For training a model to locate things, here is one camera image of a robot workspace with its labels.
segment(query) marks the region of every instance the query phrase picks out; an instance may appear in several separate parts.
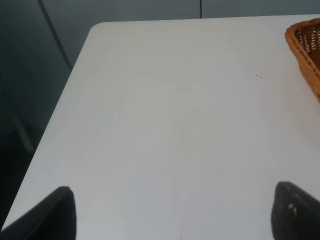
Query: table surface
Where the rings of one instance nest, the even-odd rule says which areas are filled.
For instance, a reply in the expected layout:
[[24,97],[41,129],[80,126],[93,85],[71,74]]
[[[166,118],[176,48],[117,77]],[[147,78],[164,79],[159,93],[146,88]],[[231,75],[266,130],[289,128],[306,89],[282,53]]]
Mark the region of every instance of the table surface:
[[278,181],[320,199],[320,104],[285,42],[319,15],[94,26],[5,226],[70,186],[77,239],[273,239]]

